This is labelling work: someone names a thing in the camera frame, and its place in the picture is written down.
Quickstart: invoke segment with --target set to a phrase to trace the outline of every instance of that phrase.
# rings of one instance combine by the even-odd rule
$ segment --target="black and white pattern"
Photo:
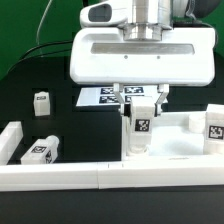
[[[35,146],[31,152],[32,153],[43,153],[46,148],[47,147],[43,147],[43,146]]]
[[[46,100],[47,98],[46,98],[46,96],[38,96],[37,97],[37,100]]]
[[[118,103],[118,100],[115,96],[101,96],[99,103],[100,104],[113,104],[113,103]]]
[[[51,151],[47,153],[45,159],[46,159],[46,163],[51,163],[52,161]]]
[[[209,138],[223,140],[224,139],[224,127],[209,126]]]
[[[144,93],[143,87],[125,87],[124,88],[125,93]]]
[[[148,132],[150,126],[150,120],[136,119],[135,131],[137,132]]]
[[[113,88],[101,88],[100,94],[101,95],[106,95],[106,94],[113,94],[114,89]]]

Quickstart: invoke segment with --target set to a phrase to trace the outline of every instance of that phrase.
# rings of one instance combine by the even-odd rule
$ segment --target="cable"
[[[42,28],[42,26],[43,26],[44,20],[45,20],[45,18],[46,18],[46,16],[47,16],[47,13],[48,13],[48,11],[49,11],[49,9],[50,9],[50,7],[51,7],[52,2],[53,2],[53,0],[49,0],[49,2],[48,2],[48,4],[47,4],[47,7],[46,7],[46,9],[45,9],[45,11],[44,11],[44,14],[43,14],[43,16],[42,16],[42,18],[41,18],[39,27],[38,27],[38,29],[37,29],[37,35],[36,35],[36,43],[37,43],[37,45],[40,44],[40,31],[41,31],[41,28]]]
[[[41,48],[45,48],[45,47],[49,47],[49,46],[54,46],[54,45],[64,45],[64,44],[71,44],[73,43],[73,40],[66,40],[66,41],[57,41],[57,42],[50,42],[50,43],[46,43],[46,44],[42,44],[42,45],[38,45],[36,47],[31,48],[30,50],[28,50],[25,54],[23,54],[19,60],[23,60],[25,59],[29,54],[31,54],[32,52],[41,49]]]
[[[12,65],[9,70],[7,71],[7,75],[18,65],[20,64],[21,62],[24,62],[26,60],[29,60],[29,59],[33,59],[33,58],[39,58],[39,57],[42,57],[42,56],[47,56],[47,55],[52,55],[52,54],[58,54],[58,53],[62,53],[62,52],[68,52],[68,51],[71,51],[71,49],[65,49],[65,50],[61,50],[61,51],[54,51],[54,52],[49,52],[49,53],[46,53],[46,54],[40,54],[40,55],[35,55],[35,56],[31,56],[31,57],[28,57],[28,58],[23,58],[23,59],[20,59],[18,62],[16,62],[14,65]]]

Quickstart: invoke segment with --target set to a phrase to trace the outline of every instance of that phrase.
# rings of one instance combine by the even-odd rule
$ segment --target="black tabletop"
[[[0,132],[21,121],[24,138],[9,164],[38,138],[60,139],[57,163],[119,161],[121,118],[117,106],[77,108],[81,86],[69,77],[69,58],[35,58],[0,81]],[[216,78],[206,87],[171,87],[165,111],[200,111],[224,104],[224,59],[215,55]],[[35,117],[34,94],[48,91],[51,115]],[[224,187],[1,192],[6,223],[223,223]]]

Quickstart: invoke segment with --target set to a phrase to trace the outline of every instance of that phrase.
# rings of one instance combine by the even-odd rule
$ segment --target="white tray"
[[[120,162],[1,166],[0,191],[224,184],[224,157],[202,154],[203,135],[188,131],[189,114],[155,120],[149,156],[122,150]]]

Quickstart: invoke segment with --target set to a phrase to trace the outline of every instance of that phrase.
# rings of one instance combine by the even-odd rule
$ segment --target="white robot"
[[[204,86],[215,74],[216,31],[196,20],[220,1],[109,0],[84,8],[82,30],[72,51],[70,74],[79,84],[111,84],[121,104],[124,85],[157,85],[160,97],[132,97],[123,117],[127,154],[148,152],[154,115],[169,93],[169,85]],[[193,20],[173,26],[173,17]]]

